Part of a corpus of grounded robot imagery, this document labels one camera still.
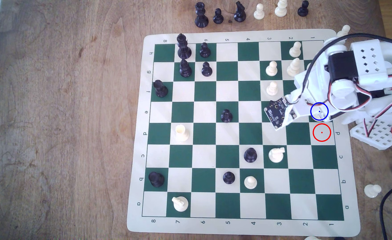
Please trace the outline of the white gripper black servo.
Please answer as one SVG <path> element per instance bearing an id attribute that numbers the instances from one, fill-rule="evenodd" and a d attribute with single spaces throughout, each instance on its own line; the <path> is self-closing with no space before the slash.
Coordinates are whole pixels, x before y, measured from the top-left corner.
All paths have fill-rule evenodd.
<path id="1" fill-rule="evenodd" d="M 310 63 L 311 71 L 308 80 L 303 80 L 307 74 L 304 71 L 295 76 L 297 88 L 305 86 L 302 99 L 309 103 L 328 102 L 335 107 L 355 106 L 355 59 L 352 51 L 347 51 L 344 45 L 333 45 L 324 52 L 319 52 L 319 57 Z"/>

